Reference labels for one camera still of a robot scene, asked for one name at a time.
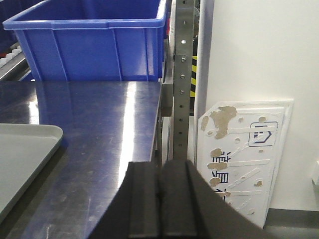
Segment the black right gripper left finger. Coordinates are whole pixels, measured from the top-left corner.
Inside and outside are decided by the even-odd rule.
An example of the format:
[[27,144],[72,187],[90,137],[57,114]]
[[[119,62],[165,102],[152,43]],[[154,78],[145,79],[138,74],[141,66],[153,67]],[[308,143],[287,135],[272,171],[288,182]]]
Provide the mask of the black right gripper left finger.
[[124,180],[89,239],[158,239],[159,205],[155,166],[130,162]]

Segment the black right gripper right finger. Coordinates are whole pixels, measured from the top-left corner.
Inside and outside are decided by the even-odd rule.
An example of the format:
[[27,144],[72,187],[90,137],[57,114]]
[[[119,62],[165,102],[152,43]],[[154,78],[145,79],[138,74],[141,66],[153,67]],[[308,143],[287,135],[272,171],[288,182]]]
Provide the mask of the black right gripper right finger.
[[160,175],[164,239],[272,239],[223,201],[191,161],[170,160]]

